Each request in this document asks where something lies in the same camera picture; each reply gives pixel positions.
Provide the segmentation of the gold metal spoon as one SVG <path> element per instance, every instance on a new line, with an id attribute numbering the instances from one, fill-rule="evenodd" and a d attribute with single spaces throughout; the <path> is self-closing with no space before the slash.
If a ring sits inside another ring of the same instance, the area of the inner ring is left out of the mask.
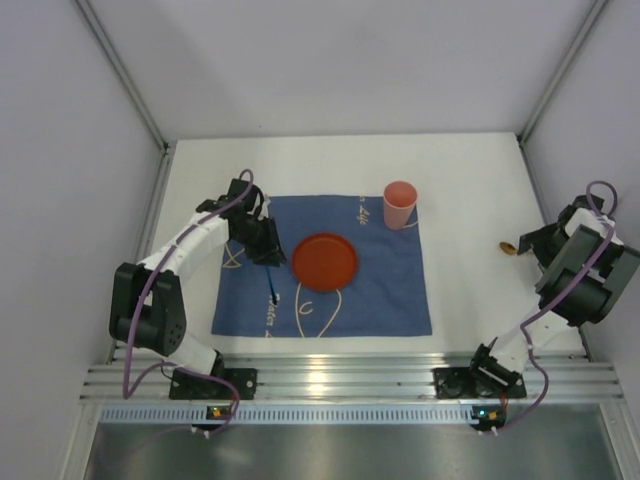
<path id="1" fill-rule="evenodd" d="M 499 243 L 499 248 L 506 255 L 509 255 L 509 256 L 518 256 L 518 255 L 520 255 L 519 249 L 515 245 L 513 245 L 513 244 L 511 244 L 509 242 L 501 241 Z"/>

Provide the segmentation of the orange plastic plate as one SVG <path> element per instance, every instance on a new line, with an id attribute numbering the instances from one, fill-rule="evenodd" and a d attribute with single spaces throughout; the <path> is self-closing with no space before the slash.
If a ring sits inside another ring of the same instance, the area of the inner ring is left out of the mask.
<path id="1" fill-rule="evenodd" d="M 294 249 L 292 271 L 304 287 L 328 293 L 347 286 L 358 270 L 354 246 L 344 237 L 322 232 L 304 238 Z"/>

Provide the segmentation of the blue cloth placemat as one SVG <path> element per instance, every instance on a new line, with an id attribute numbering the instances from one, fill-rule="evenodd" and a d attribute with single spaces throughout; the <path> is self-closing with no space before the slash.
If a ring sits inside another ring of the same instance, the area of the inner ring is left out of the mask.
<path id="1" fill-rule="evenodd" d="M 271 303 L 265 267 L 234 241 L 225 246 L 211 332 L 259 338 L 429 336 L 432 326 L 417 217 L 401 230 L 383 221 L 380 197 L 316 195 L 272 198 L 281 245 L 291 258 L 306 237 L 347 239 L 359 265 L 344 288 L 319 293 L 302 286 L 292 264 L 270 268 L 279 303 Z"/>

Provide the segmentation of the pink plastic cup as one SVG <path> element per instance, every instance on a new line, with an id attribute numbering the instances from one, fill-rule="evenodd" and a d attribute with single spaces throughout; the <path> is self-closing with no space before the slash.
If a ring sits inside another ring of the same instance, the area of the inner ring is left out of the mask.
<path id="1" fill-rule="evenodd" d="M 383 192 L 383 216 L 385 225 L 392 230 L 405 227 L 414 211 L 418 193 L 406 181 L 394 181 Z"/>

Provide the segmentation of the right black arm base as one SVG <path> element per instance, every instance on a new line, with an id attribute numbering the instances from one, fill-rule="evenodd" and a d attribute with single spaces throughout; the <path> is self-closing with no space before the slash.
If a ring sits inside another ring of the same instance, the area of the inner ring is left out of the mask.
<path id="1" fill-rule="evenodd" d="M 433 370 L 436 398 L 456 399 L 524 399 L 527 396 L 524 381 L 518 382 L 506 391 L 493 390 L 476 380 L 467 367 L 442 367 Z"/>

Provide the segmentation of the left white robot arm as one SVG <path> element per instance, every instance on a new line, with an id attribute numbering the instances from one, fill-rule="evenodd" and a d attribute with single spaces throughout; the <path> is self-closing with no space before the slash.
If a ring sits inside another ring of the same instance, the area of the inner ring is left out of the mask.
<path id="1" fill-rule="evenodd" d="M 245 169 L 231 180 L 226 194 L 207 199 L 187 225 L 156 253 L 115 271 L 109 318 L 112 339 L 150 350 L 178 368 L 219 376 L 222 354 L 188 331 L 182 287 L 218 249 L 232 240 L 256 265 L 286 263 L 275 220 L 263 211 L 265 196 Z"/>

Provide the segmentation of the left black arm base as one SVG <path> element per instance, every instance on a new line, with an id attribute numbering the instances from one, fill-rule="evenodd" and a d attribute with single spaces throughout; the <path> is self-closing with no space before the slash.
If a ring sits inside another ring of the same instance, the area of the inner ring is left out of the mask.
<path id="1" fill-rule="evenodd" d="M 164 377 L 170 380 L 171 400 L 253 400 L 257 389 L 257 370 L 253 368 L 226 368 L 219 377 L 233 386 L 237 393 L 226 384 L 188 375 L 173 367 L 161 367 Z"/>

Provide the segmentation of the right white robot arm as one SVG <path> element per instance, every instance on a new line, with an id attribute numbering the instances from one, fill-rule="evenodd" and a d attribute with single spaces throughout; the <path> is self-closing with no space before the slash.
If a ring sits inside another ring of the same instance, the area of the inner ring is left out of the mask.
<path id="1" fill-rule="evenodd" d="M 542 271 L 538 310 L 478 347 L 469 367 L 476 381 L 499 393 L 512 388 L 535 349 L 610 313 L 639 268 L 639 251 L 618 238 L 603 206 L 599 196 L 580 195 L 556 222 L 520 237 L 517 253 L 533 254 Z"/>

